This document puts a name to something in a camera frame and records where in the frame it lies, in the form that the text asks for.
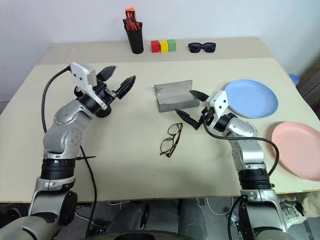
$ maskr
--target table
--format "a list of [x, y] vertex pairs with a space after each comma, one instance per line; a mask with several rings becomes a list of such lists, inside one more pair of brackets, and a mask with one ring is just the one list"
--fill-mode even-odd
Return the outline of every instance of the table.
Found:
[[[216, 42], [216, 52], [190, 53], [190, 42]], [[192, 88], [207, 94], [223, 90], [236, 79], [266, 84], [278, 97], [277, 112], [263, 119], [249, 119], [260, 137], [270, 138], [276, 125], [296, 121], [320, 130], [320, 122], [299, 95], [268, 48], [257, 38], [177, 40], [176, 52], [132, 54], [127, 42], [57, 44], [48, 50], [0, 116], [0, 202], [29, 202], [41, 173], [43, 129], [41, 97], [44, 86], [70, 61], [87, 63], [98, 73], [116, 65], [110, 89], [117, 89], [136, 75], [132, 90], [112, 103], [112, 113], [95, 118], [83, 141], [90, 159], [100, 201], [151, 198], [235, 196], [240, 194], [238, 175], [227, 141], [214, 139], [203, 127], [195, 131], [185, 124], [171, 158], [160, 156], [167, 128], [182, 120], [175, 112], [159, 113], [154, 85], [193, 80]], [[75, 98], [70, 73], [57, 78], [46, 100], [46, 122]], [[186, 109], [198, 119], [203, 106]], [[267, 169], [274, 162], [270, 146], [261, 143]], [[84, 161], [75, 167], [79, 201], [94, 197]], [[320, 182], [295, 176], [281, 164], [271, 176], [277, 193], [320, 190]]]

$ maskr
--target black cable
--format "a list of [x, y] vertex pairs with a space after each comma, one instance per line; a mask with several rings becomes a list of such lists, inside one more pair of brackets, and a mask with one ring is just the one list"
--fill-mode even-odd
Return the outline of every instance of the black cable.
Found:
[[61, 70], [56, 75], [54, 75], [44, 87], [44, 90], [42, 93], [42, 101], [41, 101], [41, 121], [42, 121], [42, 127], [43, 127], [44, 133], [47, 132], [46, 119], [45, 119], [45, 105], [46, 105], [46, 96], [47, 96], [48, 88], [57, 77], [59, 77], [61, 74], [65, 73], [66, 71], [71, 71], [70, 66], [67, 66], [65, 69]]
[[229, 240], [232, 240], [232, 236], [231, 236], [231, 217], [232, 217], [232, 213], [234, 212], [234, 209], [236, 207], [236, 205], [238, 204], [238, 202], [241, 200], [241, 197], [239, 197], [237, 200], [235, 200], [235, 202], [233, 203], [230, 212], [228, 214], [228, 223], [227, 223], [227, 230], [228, 230], [228, 236], [229, 236]]
[[[52, 84], [52, 82], [59, 77], [61, 74], [65, 73], [66, 71], [71, 71], [70, 66], [67, 66], [65, 69], [61, 70], [60, 72], [58, 72], [57, 74], [55, 74], [49, 81], [48, 83], [45, 85], [43, 93], [42, 93], [42, 101], [41, 101], [41, 121], [42, 121], [42, 127], [43, 127], [43, 131], [44, 133], [47, 132], [47, 126], [46, 126], [46, 118], [45, 118], [45, 105], [46, 105], [46, 96], [47, 96], [47, 91], [50, 87], [50, 85]], [[93, 206], [92, 206], [92, 210], [91, 210], [91, 214], [90, 214], [90, 219], [86, 228], [86, 233], [85, 233], [85, 237], [87, 238], [89, 235], [89, 230], [90, 230], [90, 226], [92, 223], [92, 218], [94, 216], [95, 213], [95, 209], [96, 209], [96, 205], [97, 205], [97, 186], [96, 186], [96, 181], [95, 181], [95, 177], [94, 177], [94, 173], [92, 172], [92, 169], [90, 167], [90, 164], [88, 162], [87, 156], [85, 154], [85, 151], [83, 149], [82, 146], [80, 146], [80, 150], [82, 152], [83, 157], [85, 158], [85, 164], [89, 169], [90, 172], [90, 176], [91, 176], [91, 180], [92, 180], [92, 184], [93, 184], [93, 189], [94, 189], [94, 201], [93, 201]]]
[[266, 139], [266, 138], [263, 138], [263, 137], [256, 137], [256, 136], [249, 136], [249, 137], [229, 137], [229, 136], [219, 136], [219, 135], [215, 135], [213, 134], [209, 129], [208, 129], [208, 126], [207, 126], [207, 123], [208, 121], [206, 119], [203, 120], [203, 125], [204, 125], [204, 129], [205, 131], [211, 136], [211, 137], [214, 137], [216, 139], [224, 139], [224, 140], [258, 140], [258, 141], [264, 141], [268, 144], [271, 144], [272, 147], [274, 148], [275, 150], [275, 160], [274, 160], [274, 164], [272, 166], [272, 168], [270, 169], [270, 171], [268, 172], [268, 176], [270, 177], [271, 174], [274, 172], [274, 170], [276, 169], [277, 165], [278, 165], [278, 162], [279, 162], [279, 149], [277, 147], [277, 145]]
[[95, 209], [96, 209], [96, 205], [97, 205], [97, 186], [96, 186], [96, 181], [95, 181], [95, 177], [94, 177], [94, 173], [92, 172], [92, 169], [90, 167], [90, 164], [86, 158], [86, 154], [85, 151], [83, 149], [82, 146], [80, 146], [80, 150], [82, 152], [83, 157], [85, 158], [85, 164], [89, 169], [90, 175], [91, 175], [91, 180], [92, 180], [92, 184], [93, 184], [93, 189], [94, 189], [94, 200], [93, 200], [93, 206], [92, 206], [92, 210], [91, 210], [91, 214], [90, 214], [90, 218], [89, 218], [89, 222], [88, 225], [86, 227], [86, 232], [85, 232], [85, 237], [87, 238], [89, 236], [89, 230], [90, 230], [90, 226], [91, 226], [91, 222], [92, 222], [92, 218], [94, 217], [95, 214]]

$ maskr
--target white sneaker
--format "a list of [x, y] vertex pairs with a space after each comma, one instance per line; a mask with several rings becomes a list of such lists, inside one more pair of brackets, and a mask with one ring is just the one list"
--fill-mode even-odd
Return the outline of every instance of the white sneaker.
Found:
[[286, 227], [289, 229], [292, 225], [302, 224], [307, 218], [297, 211], [295, 204], [290, 202], [280, 202], [281, 211], [284, 216]]

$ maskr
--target green block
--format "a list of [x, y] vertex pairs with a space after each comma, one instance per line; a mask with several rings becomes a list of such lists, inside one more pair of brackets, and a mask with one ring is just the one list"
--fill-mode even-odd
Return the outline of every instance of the green block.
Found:
[[173, 52], [176, 50], [176, 40], [170, 39], [168, 40], [168, 44], [169, 44], [169, 52]]

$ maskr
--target white wall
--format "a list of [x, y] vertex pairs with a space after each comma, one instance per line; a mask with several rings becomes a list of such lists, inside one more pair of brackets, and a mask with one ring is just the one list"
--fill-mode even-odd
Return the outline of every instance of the white wall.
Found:
[[256, 36], [288, 73], [295, 74], [320, 53], [320, 0], [0, 0], [0, 4], [1, 103], [11, 99], [51, 43], [125, 40], [122, 18], [130, 6], [143, 22], [146, 40]]

